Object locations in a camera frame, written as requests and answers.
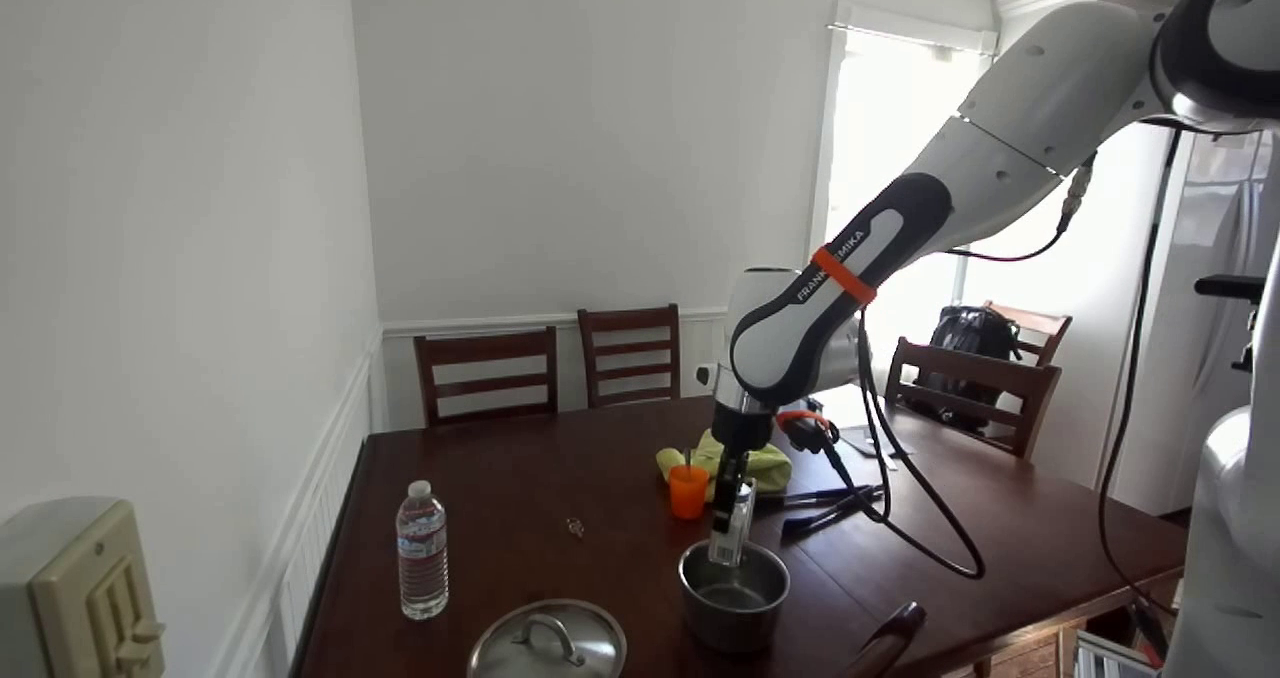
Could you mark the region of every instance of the light switch plate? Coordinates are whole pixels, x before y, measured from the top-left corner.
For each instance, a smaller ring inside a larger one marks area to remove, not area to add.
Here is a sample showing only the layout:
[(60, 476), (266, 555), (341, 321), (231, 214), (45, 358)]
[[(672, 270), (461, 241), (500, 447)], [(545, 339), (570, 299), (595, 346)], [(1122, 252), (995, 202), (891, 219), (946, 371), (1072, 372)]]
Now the light switch plate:
[[(24, 608), (32, 615), (22, 615)], [(0, 526), (0, 613), (15, 626), (0, 646), (12, 651), (6, 659), (19, 656), (0, 666), (27, 666), (23, 675), (164, 674), (164, 626), (156, 622), (128, 501), (46, 501)]]

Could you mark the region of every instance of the plastic water bottle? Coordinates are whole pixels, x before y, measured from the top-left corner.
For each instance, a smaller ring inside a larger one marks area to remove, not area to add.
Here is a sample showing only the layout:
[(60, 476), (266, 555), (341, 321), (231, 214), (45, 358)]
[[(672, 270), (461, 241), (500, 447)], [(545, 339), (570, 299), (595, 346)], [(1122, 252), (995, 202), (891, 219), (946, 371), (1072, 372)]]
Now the plastic water bottle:
[(413, 481), (396, 514), (399, 549), (401, 610), (413, 620), (439, 615), (449, 601), (449, 554), (445, 550), (444, 507), (431, 484)]

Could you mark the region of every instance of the wooden chair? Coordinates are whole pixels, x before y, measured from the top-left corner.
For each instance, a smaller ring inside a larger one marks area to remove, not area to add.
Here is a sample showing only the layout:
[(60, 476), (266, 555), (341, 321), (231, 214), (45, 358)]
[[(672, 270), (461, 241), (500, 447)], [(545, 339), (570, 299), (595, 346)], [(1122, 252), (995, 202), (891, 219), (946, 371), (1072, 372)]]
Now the wooden chair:
[[(429, 340), (425, 336), (413, 339), (413, 353), (417, 356), (417, 376), (422, 386), (422, 411), (429, 426), (462, 423), (467, 420), (508, 418), (516, 414), (556, 413), (559, 406), (556, 385), (556, 327), (538, 333), (516, 333), (507, 336), (475, 336), (474, 339)], [(547, 368), (539, 374), (517, 374), (517, 376), (480, 377), (474, 381), (444, 382), (435, 381), (438, 365), (481, 363), (485, 359), (530, 358), (545, 356)], [(440, 414), (440, 399), (502, 391), (507, 388), (547, 386), (547, 400), (543, 403), (502, 406), (480, 411)]]
[[(1020, 397), (1023, 406), (1018, 413), (1012, 413), (996, 408), (996, 406), (969, 400), (965, 397), (909, 385), (909, 382), (902, 382), (902, 365), (915, 365), (920, 370), (920, 376), (942, 374), (947, 377), (979, 382), (982, 386), (997, 388), (1007, 394)], [(992, 423), (1004, 423), (1004, 426), (1014, 429), (1011, 436), (1001, 436), (998, 440), (996, 438), (974, 438), (1025, 459), (1036, 446), (1036, 436), (1044, 420), (1044, 409), (1053, 395), (1053, 388), (1057, 386), (1057, 377), (1061, 374), (1062, 370), (1057, 368), (1056, 365), (1021, 365), (1010, 359), (947, 351), (937, 345), (915, 345), (906, 339), (899, 339), (893, 362), (888, 368), (884, 399), (923, 400), (929, 406), (950, 408), (973, 418), (987, 418)]]
[[(582, 363), (586, 365), (586, 406), (600, 408), (631, 400), (680, 397), (680, 308), (676, 303), (666, 308), (609, 310), (591, 313), (589, 310), (577, 312), (577, 327), (582, 334)], [(596, 345), (596, 333), (641, 331), (646, 327), (667, 327), (667, 339), (645, 342), (618, 342), (618, 344)], [(622, 368), (600, 368), (600, 356), (625, 356), (634, 353), (654, 353), (667, 351), (666, 363), (626, 365)], [(600, 382), (617, 381), (621, 377), (657, 376), (668, 374), (666, 388), (639, 388), (639, 390), (609, 391), (602, 394)]]
[(1010, 319), (1012, 322), (1018, 322), (1019, 327), (1024, 327), (1028, 331), (1043, 333), (1047, 336), (1043, 345), (1024, 340), (1018, 342), (1019, 351), (1027, 351), (1027, 353), (1036, 356), (1036, 365), (1050, 365), (1053, 362), (1057, 345), (1061, 344), (1066, 327), (1071, 324), (1070, 315), (1032, 313), (1029, 310), (1010, 308), (1010, 306), (991, 303), (991, 301), (987, 301), (982, 306), (983, 308), (995, 310), (996, 313), (1004, 315), (1004, 317)]

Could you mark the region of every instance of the backpack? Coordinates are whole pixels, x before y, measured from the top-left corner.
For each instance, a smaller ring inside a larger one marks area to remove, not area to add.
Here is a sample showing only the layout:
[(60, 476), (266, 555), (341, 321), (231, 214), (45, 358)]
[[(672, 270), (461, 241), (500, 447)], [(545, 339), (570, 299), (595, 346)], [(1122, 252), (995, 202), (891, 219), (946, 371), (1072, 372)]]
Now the backpack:
[[(1010, 359), (1011, 356), (1020, 359), (1018, 331), (1018, 322), (996, 313), (995, 310), (973, 304), (948, 304), (938, 313), (938, 326), (933, 330), (929, 345), (987, 356), (987, 358)], [(1000, 388), (982, 386), (978, 382), (963, 381), (960, 377), (943, 376), (942, 374), (925, 374), (923, 379), (915, 379), (915, 385), (965, 397), (987, 406), (996, 406), (996, 400), (1000, 400), (1001, 395)], [(955, 413), (950, 408), (938, 408), (938, 406), (928, 404), (924, 400), (906, 400), (906, 406), (916, 413), (928, 414), (928, 417), (941, 420), (942, 423), (963, 429), (963, 431), (982, 432), (982, 429), (987, 426), (987, 418), (973, 418), (969, 414)]]

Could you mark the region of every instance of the window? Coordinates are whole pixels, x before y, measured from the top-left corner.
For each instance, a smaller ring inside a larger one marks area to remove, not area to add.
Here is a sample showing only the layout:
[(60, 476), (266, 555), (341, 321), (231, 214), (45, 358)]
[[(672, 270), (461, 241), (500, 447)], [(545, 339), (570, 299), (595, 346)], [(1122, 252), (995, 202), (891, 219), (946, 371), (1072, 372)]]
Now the window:
[[(850, 8), (842, 5), (842, 12)], [(948, 49), (918, 36), (922, 22), (878, 12), (861, 14), (874, 32), (841, 29), (835, 36), (836, 90), (828, 90), (833, 105), (827, 107), (823, 130), (824, 148), (829, 146), (824, 154), (831, 159), (828, 166), (819, 168), (815, 244), (836, 237), (909, 166), (987, 67), (987, 56), (979, 50)], [(884, 17), (899, 18), (897, 23), (905, 22), (905, 28), (916, 35), (877, 29)], [(974, 36), (987, 43), (987, 35)], [(867, 321), (877, 368), (887, 367), (899, 336), (929, 340), (938, 310), (959, 301), (963, 276), (963, 258), (929, 255), (881, 287)]]

